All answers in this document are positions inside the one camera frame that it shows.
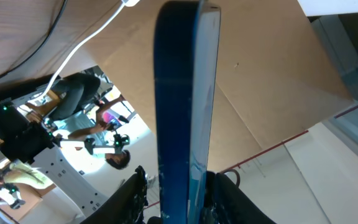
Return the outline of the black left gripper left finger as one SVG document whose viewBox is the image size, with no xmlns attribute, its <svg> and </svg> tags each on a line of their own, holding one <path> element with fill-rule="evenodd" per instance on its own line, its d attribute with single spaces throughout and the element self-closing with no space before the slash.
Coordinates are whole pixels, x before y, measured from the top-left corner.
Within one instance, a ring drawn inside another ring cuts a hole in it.
<svg viewBox="0 0 358 224">
<path fill-rule="evenodd" d="M 92 215 L 81 224 L 142 223 L 147 202 L 145 170 L 138 166 L 135 173 Z"/>
</svg>

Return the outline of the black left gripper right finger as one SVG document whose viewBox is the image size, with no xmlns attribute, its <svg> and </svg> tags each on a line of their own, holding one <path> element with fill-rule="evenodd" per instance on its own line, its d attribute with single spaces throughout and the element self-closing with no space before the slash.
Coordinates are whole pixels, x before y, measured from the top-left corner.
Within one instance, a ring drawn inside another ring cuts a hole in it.
<svg viewBox="0 0 358 224">
<path fill-rule="evenodd" d="M 275 224 L 226 174 L 206 173 L 202 222 L 211 224 Z"/>
</svg>

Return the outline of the blue Galaxy smartphone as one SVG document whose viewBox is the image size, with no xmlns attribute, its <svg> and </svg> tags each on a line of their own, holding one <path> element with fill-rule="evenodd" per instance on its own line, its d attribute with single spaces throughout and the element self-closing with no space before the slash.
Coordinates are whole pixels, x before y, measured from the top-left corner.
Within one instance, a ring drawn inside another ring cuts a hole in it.
<svg viewBox="0 0 358 224">
<path fill-rule="evenodd" d="M 168 1 L 154 35 L 160 214 L 163 223 L 198 223 L 204 205 L 221 8 Z"/>
</svg>

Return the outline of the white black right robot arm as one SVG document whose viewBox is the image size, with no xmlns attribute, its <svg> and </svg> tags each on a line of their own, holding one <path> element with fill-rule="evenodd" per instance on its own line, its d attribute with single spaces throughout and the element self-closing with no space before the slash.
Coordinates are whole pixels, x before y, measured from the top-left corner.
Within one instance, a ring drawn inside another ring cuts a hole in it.
<svg viewBox="0 0 358 224">
<path fill-rule="evenodd" d="M 52 133 L 30 122 L 13 105 L 0 105 L 0 152 L 45 174 L 88 218 L 102 209 L 108 197 L 98 192 L 65 159 Z"/>
</svg>

